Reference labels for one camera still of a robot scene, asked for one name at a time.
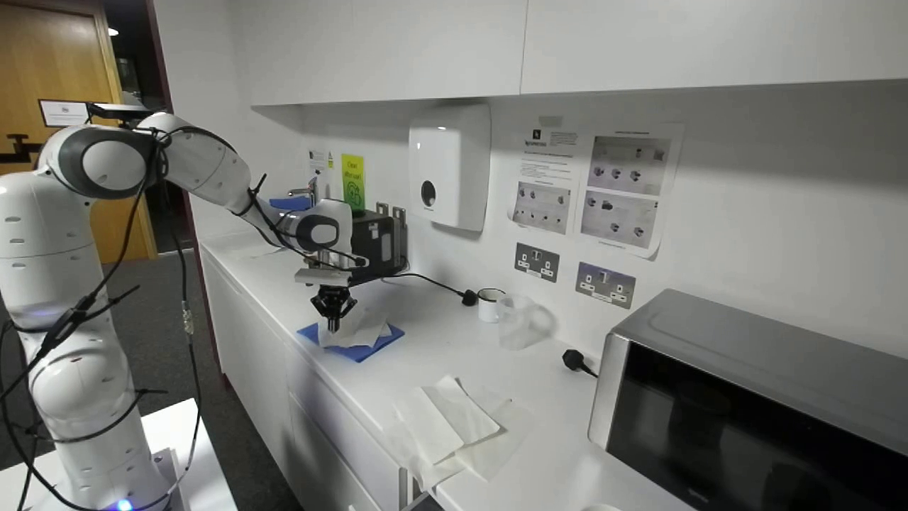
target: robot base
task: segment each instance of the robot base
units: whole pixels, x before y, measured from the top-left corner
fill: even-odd
[[[155,452],[154,466],[160,467],[168,487],[177,482],[177,473],[182,473],[182,466],[178,466],[172,449]],[[26,511],[72,511],[72,509],[63,506],[60,499],[53,499],[40,482],[31,482],[31,496],[29,496]],[[191,511],[191,506],[182,499],[182,493],[177,487],[168,509],[162,509],[162,511]]]

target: white wall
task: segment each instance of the white wall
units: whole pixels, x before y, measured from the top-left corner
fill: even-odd
[[[412,263],[460,286],[509,286],[560,314],[560,338],[599,351],[628,313],[572,293],[577,262],[747,307],[908,357],[908,86],[648,91],[494,98],[490,216],[480,237],[412,218]],[[300,141],[365,157],[365,201],[406,205],[406,121],[426,104],[303,108]],[[578,232],[511,223],[519,134],[560,113],[608,128],[685,124],[656,262]],[[514,245],[563,252],[560,284],[511,270]]]

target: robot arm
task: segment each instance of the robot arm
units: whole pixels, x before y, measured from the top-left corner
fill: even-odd
[[[137,130],[69,128],[48,138],[40,167],[89,198],[121,198],[168,178],[177,186],[250,222],[269,245],[303,255],[300,281],[317,284],[313,307],[328,328],[354,307],[348,286],[406,267],[404,216],[354,216],[340,201],[282,213],[250,189],[250,167],[209,130],[154,113]]]

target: white countertop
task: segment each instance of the white countertop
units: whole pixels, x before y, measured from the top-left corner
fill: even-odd
[[[185,460],[191,458],[191,446],[194,446],[191,440],[194,440],[194,425],[197,425],[197,399],[182,399],[177,405],[145,413],[143,425],[148,433],[148,449],[150,452],[172,449],[178,467],[182,467]],[[57,452],[36,458],[35,466],[52,482],[63,477],[60,473],[63,467],[57,463]],[[6,511],[6,509],[13,511],[13,506],[21,499],[23,480],[26,480],[23,463],[0,472],[0,511]],[[178,493],[191,511],[232,511],[235,509],[232,493],[225,480],[225,472],[221,472],[221,463],[209,446],[205,421],[199,425],[194,467],[182,480]],[[48,499],[52,499],[48,490],[36,480],[31,480],[26,509],[36,506],[36,502],[48,502]]]
[[[205,255],[269,313],[286,340],[316,364],[380,442],[394,423],[399,395],[442,375],[485,385],[528,412],[530,428],[499,473],[483,480],[460,472],[433,487],[441,506],[452,511],[685,509],[588,440],[597,379],[563,367],[565,343],[503,350],[497,323],[483,323],[477,310],[460,307],[456,296],[416,279],[394,279],[354,286],[353,296],[364,304],[380,301],[406,334],[368,361],[353,364],[299,340],[294,333],[316,320],[313,289],[293,279],[300,267],[299,255],[263,246],[256,232],[206,237]]]

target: overhead cabinet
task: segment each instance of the overhead cabinet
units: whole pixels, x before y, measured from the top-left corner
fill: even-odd
[[[519,93],[526,0],[235,2],[252,104]]]
[[[906,0],[528,0],[521,93],[908,76]]]

